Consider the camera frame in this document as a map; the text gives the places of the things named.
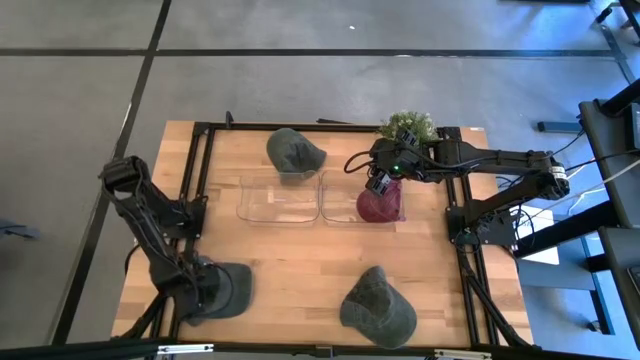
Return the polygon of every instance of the gray floor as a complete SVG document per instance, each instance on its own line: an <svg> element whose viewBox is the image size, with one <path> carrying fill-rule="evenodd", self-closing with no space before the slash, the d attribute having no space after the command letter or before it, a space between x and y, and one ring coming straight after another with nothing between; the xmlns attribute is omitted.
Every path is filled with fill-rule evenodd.
<svg viewBox="0 0 640 360"><path fill-rule="evenodd" d="M3 0L0 47L144 48L160 5ZM160 47L607 49L593 17L586 5L501 0L183 0L171 7ZM616 12L607 23L622 21ZM635 35L617 28L614 33L640 73L640 51L631 45ZM0 348L48 340L98 194L96 175L113 151L141 62L0 57L0 217L43 232L38 241L0 242ZM610 96L625 85L617 64L599 58L157 58L127 153L153 165L165 121L219 121L226 110L237 121L324 117L372 124L395 111L417 110L430 112L439 125L484 127L495 148L553 150L572 136L540 134L537 121L571 121L578 102ZM560 158L575 164L592 156L581 139ZM587 168L572 189L599 179L594 167ZM593 195L575 211L602 200ZM555 210L564 214L570 205ZM130 232L110 211L71 341L108 338L130 246ZM586 292L524 292L539 345L640 357L619 301L613 304L613 290L608 294L618 319L615 336L584 329L581 319L593 319Z"/></svg>

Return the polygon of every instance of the cap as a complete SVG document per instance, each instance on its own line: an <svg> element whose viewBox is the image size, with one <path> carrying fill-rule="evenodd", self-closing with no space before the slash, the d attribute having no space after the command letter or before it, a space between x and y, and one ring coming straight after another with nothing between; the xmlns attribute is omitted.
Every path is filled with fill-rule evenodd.
<svg viewBox="0 0 640 360"><path fill-rule="evenodd" d="M411 304L389 285L384 270L374 266L342 302L340 322L382 348L395 349L411 338L417 316Z"/></svg>
<svg viewBox="0 0 640 360"><path fill-rule="evenodd" d="M269 159L280 173L308 173L318 171L327 153L318 149L299 132L282 128L267 141Z"/></svg>
<svg viewBox="0 0 640 360"><path fill-rule="evenodd" d="M191 326L197 326L204 319L225 319L244 313L249 307L253 295L253 273L245 264L214 263L206 256L199 256L199 261L217 272L211 288L205 297L211 299L204 304L199 314L186 319Z"/></svg>

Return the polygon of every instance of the black bracket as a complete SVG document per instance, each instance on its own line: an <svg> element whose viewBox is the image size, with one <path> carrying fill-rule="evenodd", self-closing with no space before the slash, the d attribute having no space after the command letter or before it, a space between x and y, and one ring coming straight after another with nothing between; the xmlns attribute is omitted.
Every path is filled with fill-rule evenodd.
<svg viewBox="0 0 640 360"><path fill-rule="evenodd" d="M470 229L465 225L464 209L458 206L448 207L445 210L449 241L458 245L505 245L515 244L516 237L513 232L513 219L508 211L502 211L486 219L476 229Z"/></svg>

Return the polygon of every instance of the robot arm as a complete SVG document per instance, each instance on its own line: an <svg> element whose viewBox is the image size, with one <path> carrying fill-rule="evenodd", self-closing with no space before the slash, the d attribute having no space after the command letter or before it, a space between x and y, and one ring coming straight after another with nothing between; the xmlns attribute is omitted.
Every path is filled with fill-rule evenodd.
<svg viewBox="0 0 640 360"><path fill-rule="evenodd" d="M395 140L378 139L366 153L371 161L365 187L379 196L393 180L439 183L472 172L519 175L522 181L488 199L447 209L449 232L457 244L513 245L512 207L534 198L558 200L569 193L564 167L541 151L482 150L452 139L418 144L411 132L401 129ZM462 230L476 236L459 238Z"/></svg>

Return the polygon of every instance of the table leg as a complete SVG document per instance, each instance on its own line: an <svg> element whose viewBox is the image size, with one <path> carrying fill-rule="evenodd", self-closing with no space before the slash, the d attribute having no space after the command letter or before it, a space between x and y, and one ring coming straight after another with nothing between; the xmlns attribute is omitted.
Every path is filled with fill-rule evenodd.
<svg viewBox="0 0 640 360"><path fill-rule="evenodd" d="M600 226L617 226L619 223L611 201L605 201L586 211L573 215L555 225L520 239L519 249L513 254L516 258L558 246L559 244L589 234Z"/></svg>

